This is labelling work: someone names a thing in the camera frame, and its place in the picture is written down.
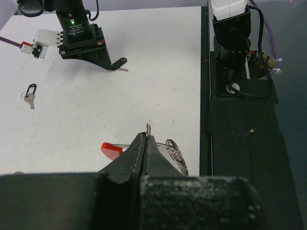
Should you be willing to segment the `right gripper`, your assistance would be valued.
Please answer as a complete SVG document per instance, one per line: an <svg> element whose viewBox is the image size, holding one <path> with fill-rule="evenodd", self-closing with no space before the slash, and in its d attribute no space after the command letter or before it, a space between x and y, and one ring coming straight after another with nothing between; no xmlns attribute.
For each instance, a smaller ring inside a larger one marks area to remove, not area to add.
<svg viewBox="0 0 307 230"><path fill-rule="evenodd" d="M62 28L59 54L63 59L82 60L112 70L101 27L94 23L99 17L99 2L93 16L81 0L54 0L52 6Z"/></svg>

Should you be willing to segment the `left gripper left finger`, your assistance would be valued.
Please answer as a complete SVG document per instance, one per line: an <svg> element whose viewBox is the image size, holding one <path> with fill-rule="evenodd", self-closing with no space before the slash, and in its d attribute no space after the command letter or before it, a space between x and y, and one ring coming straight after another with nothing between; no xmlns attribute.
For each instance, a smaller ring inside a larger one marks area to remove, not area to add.
<svg viewBox="0 0 307 230"><path fill-rule="evenodd" d="M145 144L145 133L138 133L125 152L95 174L97 183L139 184L143 168Z"/></svg>

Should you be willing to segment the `key with solid black tag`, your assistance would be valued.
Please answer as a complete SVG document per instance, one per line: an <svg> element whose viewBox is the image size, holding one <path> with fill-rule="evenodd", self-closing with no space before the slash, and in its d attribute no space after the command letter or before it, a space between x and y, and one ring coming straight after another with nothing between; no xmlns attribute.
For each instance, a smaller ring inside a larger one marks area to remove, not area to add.
<svg viewBox="0 0 307 230"><path fill-rule="evenodd" d="M127 59L125 57L120 58L116 62L112 64L111 71L124 71L128 72L129 70L126 68L123 68L122 66L127 63Z"/></svg>

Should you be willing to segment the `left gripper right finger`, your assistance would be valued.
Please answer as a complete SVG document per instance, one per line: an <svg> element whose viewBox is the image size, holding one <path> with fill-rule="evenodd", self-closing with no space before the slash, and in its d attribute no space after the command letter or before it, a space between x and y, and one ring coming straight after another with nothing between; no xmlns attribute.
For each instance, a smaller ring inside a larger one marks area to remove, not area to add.
<svg viewBox="0 0 307 230"><path fill-rule="evenodd" d="M154 136L146 135L141 176L189 176L188 167L175 141L167 139L164 143L158 143Z"/></svg>

